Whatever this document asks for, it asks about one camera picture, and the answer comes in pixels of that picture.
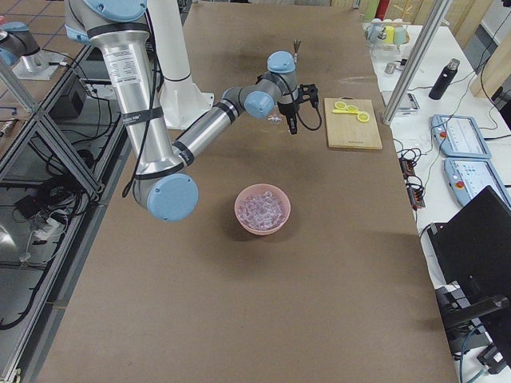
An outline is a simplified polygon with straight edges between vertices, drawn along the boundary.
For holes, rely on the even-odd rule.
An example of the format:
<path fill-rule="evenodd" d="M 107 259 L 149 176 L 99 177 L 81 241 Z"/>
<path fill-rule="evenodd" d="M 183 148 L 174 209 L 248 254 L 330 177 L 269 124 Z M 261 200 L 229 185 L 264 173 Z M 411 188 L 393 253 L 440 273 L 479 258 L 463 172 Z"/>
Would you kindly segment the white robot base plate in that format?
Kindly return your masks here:
<path fill-rule="evenodd" d="M 160 105 L 168 128 L 185 130 L 212 107 L 214 95 L 193 90 L 173 90 L 160 95 Z"/>

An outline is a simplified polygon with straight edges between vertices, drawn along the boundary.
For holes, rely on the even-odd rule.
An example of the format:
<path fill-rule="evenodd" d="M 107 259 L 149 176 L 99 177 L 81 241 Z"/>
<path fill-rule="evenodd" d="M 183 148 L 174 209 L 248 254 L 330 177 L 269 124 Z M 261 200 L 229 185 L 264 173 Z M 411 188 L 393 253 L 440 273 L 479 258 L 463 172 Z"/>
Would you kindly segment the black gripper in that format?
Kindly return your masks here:
<path fill-rule="evenodd" d="M 298 132 L 297 117 L 300 105 L 309 102 L 311 107 L 319 107 L 319 91 L 315 84 L 301 84 L 292 93 L 284 96 L 283 102 L 278 102 L 279 112 L 286 117 L 287 126 L 291 135 Z"/>

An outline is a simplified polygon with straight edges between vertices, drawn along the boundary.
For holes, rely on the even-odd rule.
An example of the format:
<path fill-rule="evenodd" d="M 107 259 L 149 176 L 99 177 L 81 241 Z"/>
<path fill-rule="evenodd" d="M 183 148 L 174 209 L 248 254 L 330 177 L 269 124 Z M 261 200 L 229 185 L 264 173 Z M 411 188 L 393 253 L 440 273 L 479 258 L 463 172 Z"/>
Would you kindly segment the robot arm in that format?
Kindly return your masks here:
<path fill-rule="evenodd" d="M 101 51 L 137 158 L 126 191 L 165 222 L 192 213 L 199 192 L 184 170 L 241 114 L 263 119 L 278 109 L 296 133 L 300 105 L 319 103 L 317 88 L 296 80 L 296 57 L 286 51 L 268 58 L 254 85 L 220 99 L 202 93 L 174 1 L 68 1 L 65 27 Z"/>

